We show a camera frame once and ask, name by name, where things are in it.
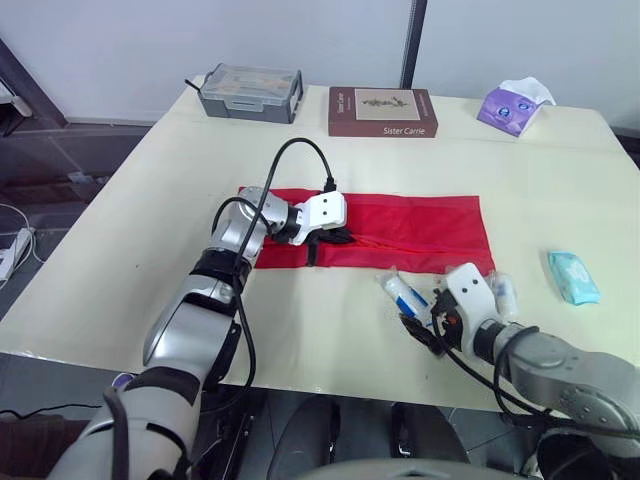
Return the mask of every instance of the purple tissue box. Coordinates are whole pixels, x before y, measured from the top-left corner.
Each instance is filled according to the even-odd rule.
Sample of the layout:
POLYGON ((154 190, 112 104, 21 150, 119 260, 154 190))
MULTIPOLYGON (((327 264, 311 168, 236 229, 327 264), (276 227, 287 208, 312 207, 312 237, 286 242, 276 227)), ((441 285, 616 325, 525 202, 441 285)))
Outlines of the purple tissue box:
POLYGON ((485 98, 478 120, 519 137, 541 106, 518 93, 496 88, 485 98))

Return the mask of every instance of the white wall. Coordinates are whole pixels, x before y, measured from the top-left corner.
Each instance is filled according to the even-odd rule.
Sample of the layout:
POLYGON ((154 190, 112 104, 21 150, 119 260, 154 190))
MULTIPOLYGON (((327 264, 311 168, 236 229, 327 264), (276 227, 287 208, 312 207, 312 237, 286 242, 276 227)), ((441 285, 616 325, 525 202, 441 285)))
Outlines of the white wall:
POLYGON ((218 62, 396 87, 410 0, 0 0, 0 37, 73 119, 156 120, 218 62))
POLYGON ((429 0, 414 87, 482 98, 528 75, 640 130, 640 0, 429 0))

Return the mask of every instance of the blue wet wipes package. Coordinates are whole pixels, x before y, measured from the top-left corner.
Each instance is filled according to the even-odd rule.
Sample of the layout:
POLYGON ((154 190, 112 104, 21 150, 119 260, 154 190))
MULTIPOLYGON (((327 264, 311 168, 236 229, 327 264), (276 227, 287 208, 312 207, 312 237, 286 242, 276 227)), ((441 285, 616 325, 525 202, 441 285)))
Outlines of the blue wet wipes package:
POLYGON ((573 305, 600 303, 600 292, 577 255, 549 252, 549 268, 562 297, 573 305))

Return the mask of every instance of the white tissue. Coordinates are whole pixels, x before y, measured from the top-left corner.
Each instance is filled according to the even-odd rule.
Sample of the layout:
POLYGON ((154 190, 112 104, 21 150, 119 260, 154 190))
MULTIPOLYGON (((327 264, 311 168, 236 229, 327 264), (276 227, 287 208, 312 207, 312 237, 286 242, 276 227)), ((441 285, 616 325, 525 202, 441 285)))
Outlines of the white tissue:
POLYGON ((527 77, 522 80, 505 80, 500 84, 499 88, 527 97, 536 105, 544 102, 556 105, 556 101, 549 89, 534 77, 527 77))

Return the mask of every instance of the small bottle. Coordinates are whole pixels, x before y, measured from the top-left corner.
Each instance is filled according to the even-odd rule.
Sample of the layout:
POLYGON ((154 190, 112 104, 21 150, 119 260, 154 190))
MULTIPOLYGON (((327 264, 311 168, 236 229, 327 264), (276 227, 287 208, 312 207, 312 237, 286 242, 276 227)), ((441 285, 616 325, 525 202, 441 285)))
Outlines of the small bottle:
POLYGON ((518 316, 518 297, 516 287, 510 275, 501 272, 491 272, 487 283, 496 297, 496 308, 502 318, 508 322, 518 316))
POLYGON ((393 269, 389 273, 378 276, 378 282, 387 292, 402 313, 418 320, 423 327, 431 324, 429 304, 422 296, 400 278, 393 269))

